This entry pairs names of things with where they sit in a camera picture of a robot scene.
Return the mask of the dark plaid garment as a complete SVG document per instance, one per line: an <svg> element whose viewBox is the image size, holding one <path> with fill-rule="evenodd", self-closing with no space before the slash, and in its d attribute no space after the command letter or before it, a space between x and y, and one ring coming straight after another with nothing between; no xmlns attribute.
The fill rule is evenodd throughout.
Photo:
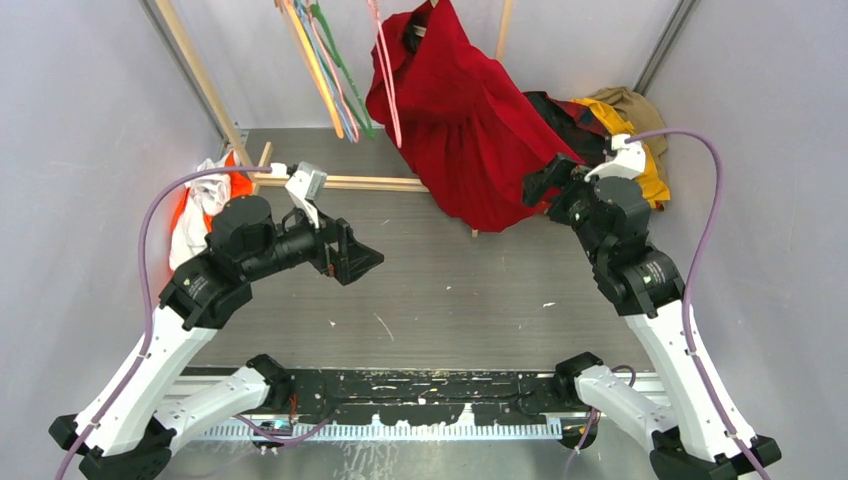
<svg viewBox="0 0 848 480"><path fill-rule="evenodd" d="M589 107L552 99L543 91L527 91L523 95L577 158L590 166L607 160L611 134Z"/></svg>

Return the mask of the red skirt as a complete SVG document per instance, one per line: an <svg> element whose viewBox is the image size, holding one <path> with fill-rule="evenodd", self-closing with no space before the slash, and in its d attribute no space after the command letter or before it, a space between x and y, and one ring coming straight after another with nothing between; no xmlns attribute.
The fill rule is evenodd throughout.
<svg viewBox="0 0 848 480"><path fill-rule="evenodd" d="M501 232L537 213L522 179L557 153L575 154L503 66L468 39L449 1L422 2L383 22L403 136L396 146L376 47L365 104L448 216Z"/></svg>

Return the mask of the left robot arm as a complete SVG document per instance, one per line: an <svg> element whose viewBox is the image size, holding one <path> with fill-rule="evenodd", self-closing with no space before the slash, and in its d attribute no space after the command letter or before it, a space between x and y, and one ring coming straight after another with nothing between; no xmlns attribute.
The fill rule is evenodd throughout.
<svg viewBox="0 0 848 480"><path fill-rule="evenodd" d="M166 393L188 363L252 297L253 282L301 264L342 285L384 261L356 240L350 224L313 204L281 223L258 196L229 201L215 216L205 249L180 265L151 310L135 350L81 412L49 432L88 479L153 479L193 437L254 409L277 413L294 395L291 374L266 354L185 399Z"/></svg>

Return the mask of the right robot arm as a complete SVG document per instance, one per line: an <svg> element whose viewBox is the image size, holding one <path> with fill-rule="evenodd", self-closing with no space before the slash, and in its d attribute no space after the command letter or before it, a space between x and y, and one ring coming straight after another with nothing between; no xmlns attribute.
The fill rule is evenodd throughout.
<svg viewBox="0 0 848 480"><path fill-rule="evenodd" d="M736 479L779 461L777 441L753 430L718 377L675 263L649 242L652 210L638 183L560 154L525 176L522 200L575 233L599 291L639 339L668 398L650 400L586 352L556 366L558 403L606 414L646 450L660 479Z"/></svg>

